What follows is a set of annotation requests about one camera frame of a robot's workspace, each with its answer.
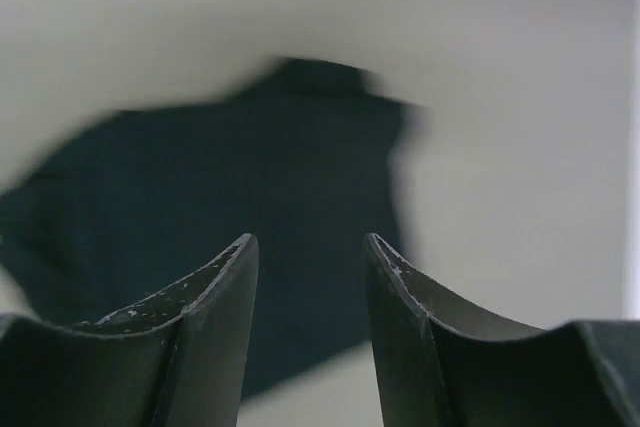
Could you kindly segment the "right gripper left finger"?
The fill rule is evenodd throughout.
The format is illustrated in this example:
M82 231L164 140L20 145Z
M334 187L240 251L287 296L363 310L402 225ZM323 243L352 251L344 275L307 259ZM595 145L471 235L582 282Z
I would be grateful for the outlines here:
M259 266L254 236L95 323L1 318L5 426L233 426Z

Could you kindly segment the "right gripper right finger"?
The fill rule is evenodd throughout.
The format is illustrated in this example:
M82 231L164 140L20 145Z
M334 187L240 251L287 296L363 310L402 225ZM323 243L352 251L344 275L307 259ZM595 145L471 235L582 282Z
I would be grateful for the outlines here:
M364 241L371 342L387 426L635 426L639 325L545 330L488 311Z

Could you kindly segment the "black t shirt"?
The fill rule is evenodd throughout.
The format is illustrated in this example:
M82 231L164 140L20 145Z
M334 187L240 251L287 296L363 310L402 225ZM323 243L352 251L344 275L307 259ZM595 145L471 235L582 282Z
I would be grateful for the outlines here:
M1 263L39 317L96 321L259 243L242 395L368 341L362 242L400 246L406 107L359 69L287 59L207 103L113 113L1 197Z

